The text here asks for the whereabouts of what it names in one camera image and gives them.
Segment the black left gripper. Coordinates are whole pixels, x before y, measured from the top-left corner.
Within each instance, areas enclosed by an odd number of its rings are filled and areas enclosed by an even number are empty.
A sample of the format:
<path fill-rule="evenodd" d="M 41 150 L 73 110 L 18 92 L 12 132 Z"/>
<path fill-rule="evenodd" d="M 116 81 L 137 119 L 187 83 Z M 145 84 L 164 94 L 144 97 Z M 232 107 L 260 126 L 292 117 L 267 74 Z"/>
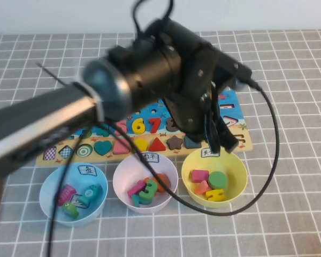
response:
<path fill-rule="evenodd" d="M 194 141 L 206 140 L 213 154 L 220 154 L 220 144 L 231 153 L 239 144 L 224 120 L 218 120 L 217 94 L 206 92 L 202 96 L 173 94 L 173 118 L 177 127 Z"/>

